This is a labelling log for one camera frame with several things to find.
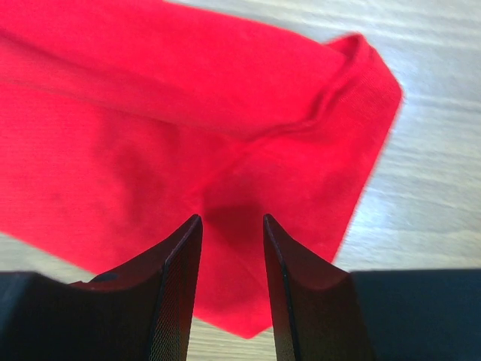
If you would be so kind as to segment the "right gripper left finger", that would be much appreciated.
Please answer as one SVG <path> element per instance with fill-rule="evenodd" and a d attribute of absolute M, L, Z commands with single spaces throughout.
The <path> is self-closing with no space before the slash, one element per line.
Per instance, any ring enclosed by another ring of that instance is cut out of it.
<path fill-rule="evenodd" d="M 201 255 L 190 217 L 164 241 L 88 282 L 1 275 L 3 360 L 184 360 Z"/>

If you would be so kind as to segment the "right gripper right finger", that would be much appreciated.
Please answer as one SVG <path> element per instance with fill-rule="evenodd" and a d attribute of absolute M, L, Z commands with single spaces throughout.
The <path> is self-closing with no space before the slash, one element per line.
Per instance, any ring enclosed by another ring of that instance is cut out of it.
<path fill-rule="evenodd" d="M 478 360 L 477 268 L 345 272 L 264 218 L 279 360 Z"/>

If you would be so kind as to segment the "red t-shirt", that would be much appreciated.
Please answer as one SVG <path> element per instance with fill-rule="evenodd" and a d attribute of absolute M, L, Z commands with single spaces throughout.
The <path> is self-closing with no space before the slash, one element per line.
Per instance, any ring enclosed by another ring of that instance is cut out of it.
<path fill-rule="evenodd" d="M 1 231 L 94 273 L 204 224 L 195 315 L 271 327 L 262 218 L 333 260 L 401 103 L 360 34 L 166 1 L 1 3 Z"/>

